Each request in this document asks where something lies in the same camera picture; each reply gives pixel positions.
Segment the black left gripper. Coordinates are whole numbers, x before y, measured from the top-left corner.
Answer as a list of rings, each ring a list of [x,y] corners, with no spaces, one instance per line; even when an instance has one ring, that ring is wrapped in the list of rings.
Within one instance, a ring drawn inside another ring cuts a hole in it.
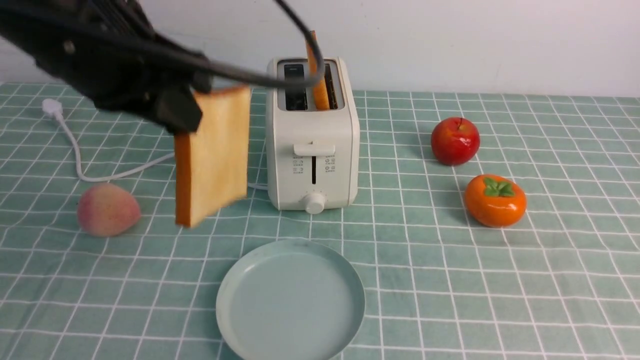
[[[131,38],[188,54],[158,33],[136,0],[3,0],[1,36],[30,55],[40,70],[62,80],[101,110],[151,113],[170,133],[195,133],[202,119],[192,89],[209,92],[212,80],[196,70],[170,68],[141,50],[62,29],[53,19],[115,38]]]

